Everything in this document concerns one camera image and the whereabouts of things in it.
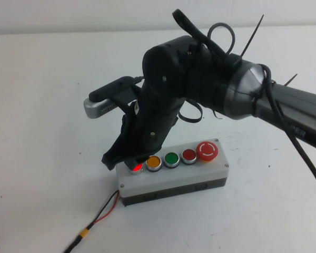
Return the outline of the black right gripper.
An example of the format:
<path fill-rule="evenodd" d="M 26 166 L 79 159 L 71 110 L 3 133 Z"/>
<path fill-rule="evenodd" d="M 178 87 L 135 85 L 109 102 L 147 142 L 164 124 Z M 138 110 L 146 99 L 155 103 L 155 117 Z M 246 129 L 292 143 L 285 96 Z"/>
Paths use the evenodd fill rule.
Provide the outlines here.
<path fill-rule="evenodd" d="M 137 167 L 144 163 L 148 156 L 161 149 L 184 102 L 184 97 L 178 98 L 165 92 L 156 93 L 147 86 L 143 87 L 137 100 L 139 110 L 130 132 L 126 138 L 122 134 L 118 136 L 103 154 L 102 163 L 109 170 L 124 160 L 127 167 Z"/>

